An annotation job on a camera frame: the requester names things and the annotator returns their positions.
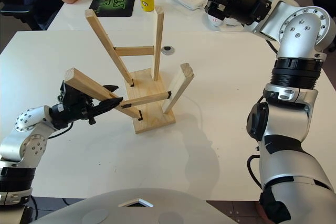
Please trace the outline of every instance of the wooden plank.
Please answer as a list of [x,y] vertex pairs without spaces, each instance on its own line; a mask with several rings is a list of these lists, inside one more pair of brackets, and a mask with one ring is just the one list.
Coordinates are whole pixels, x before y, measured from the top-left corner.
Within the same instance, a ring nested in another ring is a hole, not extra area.
[[154,55],[154,46],[151,47],[116,47],[119,56]]
[[143,105],[146,103],[157,102],[161,100],[168,99],[171,95],[171,92],[163,92],[160,94],[147,95],[146,97],[139,97],[131,100],[124,100],[120,103],[122,108],[129,108],[138,105]]
[[[150,68],[132,72],[131,76],[134,81],[134,87],[126,85],[129,99],[166,92],[160,75],[157,81],[152,80]],[[175,116],[172,110],[166,114],[163,113],[161,108],[163,102],[152,102],[137,107],[141,110],[143,120],[133,119],[136,134],[175,123]]]
[[[71,68],[65,73],[64,82],[72,86],[73,88],[97,99],[98,101],[104,101],[106,99],[118,97],[108,89],[101,86],[99,83],[92,80],[90,77],[83,74],[76,68]],[[141,118],[140,112],[136,108],[123,109],[122,107],[115,107],[116,110],[135,118],[136,120]]]
[[153,66],[152,66],[152,78],[153,81],[157,81],[159,78],[159,68],[160,68],[160,54],[161,54],[161,42],[162,42],[162,32],[163,32],[163,9],[159,6],[155,7],[156,22],[154,25],[154,56],[153,56]]
[[171,111],[174,104],[195,76],[189,63],[181,64],[180,67],[181,68],[179,69],[177,75],[174,77],[169,86],[169,90],[172,92],[172,95],[162,105],[164,113],[169,113]]
[[90,26],[92,27],[93,31],[96,33],[98,36],[100,42],[103,44],[105,47],[107,53],[113,60],[114,64],[116,67],[119,69],[120,73],[124,77],[125,81],[131,86],[133,85],[133,81],[131,78],[130,73],[128,72],[124,62],[120,59],[118,54],[116,53],[114,46],[109,38],[109,36],[106,34],[103,26],[99,22],[96,14],[92,9],[85,10],[85,18],[89,22]]

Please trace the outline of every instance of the wooden leg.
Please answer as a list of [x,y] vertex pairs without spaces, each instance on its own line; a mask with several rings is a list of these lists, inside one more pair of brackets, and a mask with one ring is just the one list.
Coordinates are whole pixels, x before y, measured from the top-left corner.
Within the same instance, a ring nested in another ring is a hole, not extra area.
[[160,94],[147,95],[146,97],[139,97],[131,100],[124,100],[120,103],[122,108],[129,108],[133,106],[143,105],[151,102],[157,102],[161,100],[168,99],[171,95],[171,92],[163,92]]
[[190,67],[189,63],[181,64],[180,70],[174,77],[168,89],[172,92],[172,95],[162,105],[163,113],[168,113],[172,109],[194,76],[193,69]]
[[119,56],[154,55],[154,47],[116,47]]
[[[98,101],[104,101],[106,99],[116,98],[117,96],[109,91],[108,89],[101,86],[99,83],[95,82],[76,68],[69,69],[64,77],[64,82],[83,92],[84,94],[87,94],[91,96],[92,98],[97,99]],[[116,110],[119,110],[120,112],[136,119],[140,119],[141,115],[139,110],[136,108],[127,108],[123,109],[120,105],[115,107]]]
[[110,55],[114,64],[119,69],[119,71],[122,74],[122,76],[124,77],[125,81],[130,86],[132,86],[133,85],[133,80],[132,80],[132,77],[131,77],[130,73],[128,72],[126,66],[124,65],[124,63],[122,62],[122,60],[120,59],[118,54],[116,53],[109,36],[106,34],[103,26],[99,22],[99,20],[98,20],[96,14],[94,13],[94,11],[92,9],[86,10],[85,11],[85,17],[86,17],[87,21],[89,22],[90,26],[92,27],[93,31],[98,36],[100,42],[105,47],[107,53]]
[[154,56],[153,56],[153,66],[152,66],[152,79],[157,81],[159,78],[159,68],[160,68],[160,54],[161,54],[161,42],[162,42],[162,31],[163,31],[163,18],[164,12],[161,7],[155,8],[156,23],[154,26]]

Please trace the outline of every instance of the mouse pad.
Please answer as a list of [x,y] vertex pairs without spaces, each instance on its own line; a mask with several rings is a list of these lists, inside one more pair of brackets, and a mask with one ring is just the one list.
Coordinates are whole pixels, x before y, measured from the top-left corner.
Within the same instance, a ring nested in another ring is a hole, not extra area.
[[97,17],[131,17],[135,0],[93,0],[90,9]]

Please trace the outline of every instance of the wooden board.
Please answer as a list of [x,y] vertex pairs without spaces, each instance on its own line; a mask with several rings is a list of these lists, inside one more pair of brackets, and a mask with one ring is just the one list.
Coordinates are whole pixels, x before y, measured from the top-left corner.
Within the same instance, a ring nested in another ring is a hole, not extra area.
[[[157,81],[152,80],[150,68],[131,72],[130,74],[134,81],[134,87],[130,87],[127,83],[125,83],[129,99],[145,97],[147,95],[167,91],[164,88],[160,74]],[[141,121],[133,118],[133,125],[136,134],[175,123],[175,116],[172,110],[166,114],[163,113],[161,108],[163,102],[164,101],[152,102],[135,107],[141,111],[143,117],[143,120]]]
[[154,55],[154,46],[151,47],[116,47],[119,56]]

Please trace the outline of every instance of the black chair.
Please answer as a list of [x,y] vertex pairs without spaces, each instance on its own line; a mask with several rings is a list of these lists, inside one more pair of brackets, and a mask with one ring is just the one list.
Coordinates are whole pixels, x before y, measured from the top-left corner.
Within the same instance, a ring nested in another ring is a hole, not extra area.
[[32,30],[42,30],[34,19],[34,6],[24,5],[23,0],[0,0],[5,5],[0,10],[0,14],[4,16],[13,16],[20,19],[23,23],[27,23]]

